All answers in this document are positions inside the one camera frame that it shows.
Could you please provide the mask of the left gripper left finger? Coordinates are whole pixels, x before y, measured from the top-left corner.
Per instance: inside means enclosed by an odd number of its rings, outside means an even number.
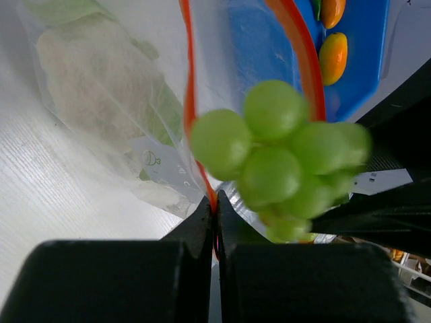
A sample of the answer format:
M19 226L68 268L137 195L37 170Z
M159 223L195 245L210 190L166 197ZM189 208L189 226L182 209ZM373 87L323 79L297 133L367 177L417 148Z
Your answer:
M51 240L25 260L2 322L206 322L209 201L160 240Z

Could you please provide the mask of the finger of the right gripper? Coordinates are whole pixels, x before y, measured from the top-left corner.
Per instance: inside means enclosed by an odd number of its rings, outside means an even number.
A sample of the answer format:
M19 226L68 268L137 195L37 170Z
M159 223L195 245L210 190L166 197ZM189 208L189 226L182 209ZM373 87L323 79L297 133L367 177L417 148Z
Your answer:
M430 173L430 64L423 64L358 124L372 137L366 170Z
M360 238L430 257L430 179L344 203L312 221L313 232Z

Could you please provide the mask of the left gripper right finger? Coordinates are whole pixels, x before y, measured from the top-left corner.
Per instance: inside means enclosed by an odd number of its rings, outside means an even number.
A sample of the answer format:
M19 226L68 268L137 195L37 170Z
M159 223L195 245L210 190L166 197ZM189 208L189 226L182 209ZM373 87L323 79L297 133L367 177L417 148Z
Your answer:
M218 193L224 322L413 322L388 256L370 244L274 244Z

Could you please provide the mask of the green toy grapes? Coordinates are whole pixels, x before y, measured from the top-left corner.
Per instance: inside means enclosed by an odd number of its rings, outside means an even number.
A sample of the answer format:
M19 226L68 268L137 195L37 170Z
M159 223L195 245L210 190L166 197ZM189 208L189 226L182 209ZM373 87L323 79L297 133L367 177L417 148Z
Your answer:
M305 98L277 79L252 87L242 114L218 108L188 130L196 162L235 184L276 243L313 240L311 221L347 198L371 150L363 126L309 121Z

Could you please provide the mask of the white toy cauliflower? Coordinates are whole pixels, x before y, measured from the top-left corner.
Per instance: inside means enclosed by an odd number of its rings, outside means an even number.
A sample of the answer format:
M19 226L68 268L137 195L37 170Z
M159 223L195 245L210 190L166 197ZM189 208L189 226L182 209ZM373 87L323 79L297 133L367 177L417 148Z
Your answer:
M130 185L180 215L189 182L183 137L181 16L163 1L22 1L46 107Z

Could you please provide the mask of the clear zip bag orange zipper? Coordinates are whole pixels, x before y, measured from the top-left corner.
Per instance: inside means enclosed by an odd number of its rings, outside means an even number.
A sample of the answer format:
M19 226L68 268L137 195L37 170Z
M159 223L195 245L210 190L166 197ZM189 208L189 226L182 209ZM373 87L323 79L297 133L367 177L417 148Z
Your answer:
M248 89L288 80L325 118L312 38L293 1L20 1L43 104L141 200L182 219L218 183L193 123L242 112Z

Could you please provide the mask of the green toy chili pepper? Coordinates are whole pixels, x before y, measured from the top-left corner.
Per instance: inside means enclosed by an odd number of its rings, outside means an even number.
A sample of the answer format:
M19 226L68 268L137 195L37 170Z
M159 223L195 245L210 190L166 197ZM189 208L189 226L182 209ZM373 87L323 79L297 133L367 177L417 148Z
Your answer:
M315 20L320 21L321 20L322 1L321 0L310 0L310 3L312 5Z

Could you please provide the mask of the blue plastic tray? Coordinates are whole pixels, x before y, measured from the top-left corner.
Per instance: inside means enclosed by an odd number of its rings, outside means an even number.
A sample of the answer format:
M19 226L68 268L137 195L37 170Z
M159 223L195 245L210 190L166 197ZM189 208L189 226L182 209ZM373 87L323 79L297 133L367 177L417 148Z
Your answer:
M347 37L347 65L325 88L329 122L347 120L376 91L383 63L388 1L347 1L339 23L327 30L316 21L311 1L296 1L315 48L331 34ZM225 1L240 97L266 79L301 89L298 60L281 24L263 1Z

